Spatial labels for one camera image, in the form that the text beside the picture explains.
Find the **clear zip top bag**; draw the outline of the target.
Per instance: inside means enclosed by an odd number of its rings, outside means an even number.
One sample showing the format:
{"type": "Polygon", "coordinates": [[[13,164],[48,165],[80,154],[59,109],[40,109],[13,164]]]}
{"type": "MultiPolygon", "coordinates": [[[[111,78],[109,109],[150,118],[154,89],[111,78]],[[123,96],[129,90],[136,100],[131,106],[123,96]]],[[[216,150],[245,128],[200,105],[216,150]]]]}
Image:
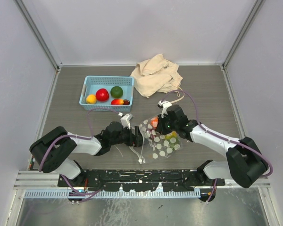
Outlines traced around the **clear zip top bag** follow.
{"type": "Polygon", "coordinates": [[[131,151],[138,156],[139,164],[145,164],[153,161],[159,161],[164,158],[169,158],[183,147],[182,145],[179,150],[165,147],[163,145],[165,135],[161,135],[155,131],[155,128],[150,125],[150,119],[151,118],[145,119],[138,126],[143,136],[143,145],[141,147],[130,148],[131,151]]]}

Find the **fake dark purple plum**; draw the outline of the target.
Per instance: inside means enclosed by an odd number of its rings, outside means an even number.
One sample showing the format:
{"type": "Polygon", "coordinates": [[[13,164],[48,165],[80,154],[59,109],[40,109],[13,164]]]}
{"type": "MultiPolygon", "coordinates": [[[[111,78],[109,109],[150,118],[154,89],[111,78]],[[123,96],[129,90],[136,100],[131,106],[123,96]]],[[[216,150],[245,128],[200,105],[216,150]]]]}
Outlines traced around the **fake dark purple plum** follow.
{"type": "Polygon", "coordinates": [[[129,105],[130,104],[130,101],[127,100],[127,99],[123,99],[123,105],[129,105]]]}

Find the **fake red pear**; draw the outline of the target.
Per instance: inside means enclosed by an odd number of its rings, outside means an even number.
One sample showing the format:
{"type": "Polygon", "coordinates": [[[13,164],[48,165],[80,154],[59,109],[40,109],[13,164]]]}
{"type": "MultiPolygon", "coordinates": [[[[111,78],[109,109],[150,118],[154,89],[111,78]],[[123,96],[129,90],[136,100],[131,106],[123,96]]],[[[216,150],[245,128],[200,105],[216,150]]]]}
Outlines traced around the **fake red pear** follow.
{"type": "Polygon", "coordinates": [[[118,99],[113,99],[112,101],[111,101],[111,105],[123,105],[124,104],[124,100],[123,99],[120,99],[120,98],[118,98],[118,99]]]}

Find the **fake yellow lemon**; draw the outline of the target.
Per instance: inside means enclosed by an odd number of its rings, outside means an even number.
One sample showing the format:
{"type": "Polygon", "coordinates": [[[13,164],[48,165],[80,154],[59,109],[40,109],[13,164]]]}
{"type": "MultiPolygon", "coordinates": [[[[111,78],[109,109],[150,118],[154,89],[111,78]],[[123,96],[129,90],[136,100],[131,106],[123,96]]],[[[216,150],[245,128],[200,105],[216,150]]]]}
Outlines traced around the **fake yellow lemon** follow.
{"type": "Polygon", "coordinates": [[[114,86],[110,90],[110,94],[113,98],[121,98],[123,96],[123,89],[120,86],[114,86]]]}

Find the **fake red pomegranate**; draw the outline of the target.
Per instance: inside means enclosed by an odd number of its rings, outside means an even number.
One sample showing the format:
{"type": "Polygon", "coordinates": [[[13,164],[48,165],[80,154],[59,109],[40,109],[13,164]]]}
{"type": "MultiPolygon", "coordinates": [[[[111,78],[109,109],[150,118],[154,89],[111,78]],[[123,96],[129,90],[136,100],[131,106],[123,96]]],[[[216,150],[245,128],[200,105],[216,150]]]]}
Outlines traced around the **fake red pomegranate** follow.
{"type": "Polygon", "coordinates": [[[109,99],[109,92],[106,89],[101,88],[96,92],[95,96],[98,101],[106,102],[109,99]]]}

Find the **fake yellow peach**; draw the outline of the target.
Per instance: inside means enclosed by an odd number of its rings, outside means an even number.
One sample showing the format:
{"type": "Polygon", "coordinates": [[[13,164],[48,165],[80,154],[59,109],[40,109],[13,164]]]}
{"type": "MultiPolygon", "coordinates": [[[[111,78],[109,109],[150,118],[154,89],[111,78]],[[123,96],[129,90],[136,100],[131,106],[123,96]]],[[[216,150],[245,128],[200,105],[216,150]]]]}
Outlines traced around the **fake yellow peach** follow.
{"type": "Polygon", "coordinates": [[[85,101],[87,104],[93,105],[97,103],[97,98],[95,95],[91,94],[86,97],[85,101]]]}

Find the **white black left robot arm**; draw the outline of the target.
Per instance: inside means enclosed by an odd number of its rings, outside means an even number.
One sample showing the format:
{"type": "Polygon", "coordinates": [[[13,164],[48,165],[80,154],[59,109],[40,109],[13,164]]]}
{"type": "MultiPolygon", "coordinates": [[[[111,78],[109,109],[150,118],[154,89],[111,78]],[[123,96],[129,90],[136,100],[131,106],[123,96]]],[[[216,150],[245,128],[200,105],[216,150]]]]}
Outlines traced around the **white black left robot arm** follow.
{"type": "Polygon", "coordinates": [[[39,164],[41,172],[57,172],[65,176],[73,186],[81,186],[85,181],[85,172],[76,161],[68,158],[69,155],[82,153],[101,156],[118,144],[141,147],[143,136],[139,128],[123,126],[113,121],[101,133],[84,137],[67,132],[59,126],[35,141],[29,151],[39,164]]]}

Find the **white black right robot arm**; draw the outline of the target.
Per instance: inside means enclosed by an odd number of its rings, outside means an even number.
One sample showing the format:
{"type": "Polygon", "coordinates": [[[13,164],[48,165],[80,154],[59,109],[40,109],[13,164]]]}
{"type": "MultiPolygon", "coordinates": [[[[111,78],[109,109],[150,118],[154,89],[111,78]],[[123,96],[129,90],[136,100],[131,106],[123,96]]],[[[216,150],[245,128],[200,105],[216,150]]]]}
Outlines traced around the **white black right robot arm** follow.
{"type": "Polygon", "coordinates": [[[219,153],[225,161],[208,160],[198,167],[197,179],[207,186],[214,179],[232,179],[243,188],[249,188],[257,179],[271,171],[266,159],[253,139],[228,137],[210,130],[197,120],[189,120],[179,105],[160,101],[156,132],[166,135],[176,132],[180,138],[200,144],[219,153]]]}

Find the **fake green orange mango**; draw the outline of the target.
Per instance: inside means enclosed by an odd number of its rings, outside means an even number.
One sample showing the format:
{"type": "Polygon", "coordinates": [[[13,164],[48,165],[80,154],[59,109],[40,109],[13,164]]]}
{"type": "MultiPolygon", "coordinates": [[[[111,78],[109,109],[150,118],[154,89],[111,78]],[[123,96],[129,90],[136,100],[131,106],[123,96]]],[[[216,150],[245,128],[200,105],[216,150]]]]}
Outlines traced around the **fake green orange mango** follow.
{"type": "Polygon", "coordinates": [[[176,132],[171,132],[165,135],[163,145],[167,148],[172,148],[174,150],[179,150],[182,146],[180,137],[176,132]]]}

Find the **light blue perforated basket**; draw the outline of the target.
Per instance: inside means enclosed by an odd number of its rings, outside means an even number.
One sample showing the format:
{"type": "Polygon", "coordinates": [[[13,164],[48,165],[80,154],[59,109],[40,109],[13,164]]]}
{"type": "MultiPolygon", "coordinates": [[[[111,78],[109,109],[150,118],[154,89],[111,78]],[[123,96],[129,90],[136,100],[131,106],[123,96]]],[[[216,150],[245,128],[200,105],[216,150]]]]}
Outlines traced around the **light blue perforated basket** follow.
{"type": "Polygon", "coordinates": [[[79,104],[87,111],[130,112],[134,79],[124,76],[86,76],[79,104]]]}

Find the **beige drawstring cloth bag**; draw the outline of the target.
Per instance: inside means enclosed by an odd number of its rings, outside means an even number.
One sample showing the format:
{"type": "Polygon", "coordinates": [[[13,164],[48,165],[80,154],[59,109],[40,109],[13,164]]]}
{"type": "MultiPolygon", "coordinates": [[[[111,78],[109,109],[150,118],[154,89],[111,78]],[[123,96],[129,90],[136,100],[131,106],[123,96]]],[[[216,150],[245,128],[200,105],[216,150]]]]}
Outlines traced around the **beige drawstring cloth bag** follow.
{"type": "Polygon", "coordinates": [[[183,78],[178,69],[178,64],[165,59],[163,54],[157,54],[137,63],[130,76],[134,79],[134,88],[141,96],[150,98],[156,92],[167,94],[175,91],[178,99],[172,103],[176,103],[185,96],[179,93],[183,78]]]}

